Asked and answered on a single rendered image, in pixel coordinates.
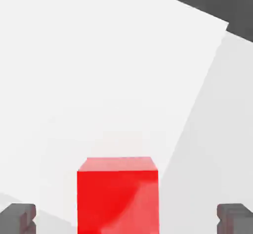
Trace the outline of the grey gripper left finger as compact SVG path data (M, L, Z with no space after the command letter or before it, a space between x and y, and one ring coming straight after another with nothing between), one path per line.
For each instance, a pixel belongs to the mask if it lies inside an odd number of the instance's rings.
M37 234L35 204L12 203L0 212L0 234Z

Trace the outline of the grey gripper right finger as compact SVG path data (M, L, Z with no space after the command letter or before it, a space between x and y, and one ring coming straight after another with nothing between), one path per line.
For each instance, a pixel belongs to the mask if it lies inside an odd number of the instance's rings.
M217 206L217 234L253 234L253 212L241 203Z

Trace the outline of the small red cube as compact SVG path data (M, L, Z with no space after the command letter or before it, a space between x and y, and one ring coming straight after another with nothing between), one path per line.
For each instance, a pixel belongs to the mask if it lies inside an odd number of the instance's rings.
M160 234L151 157L89 157L77 171L77 234Z

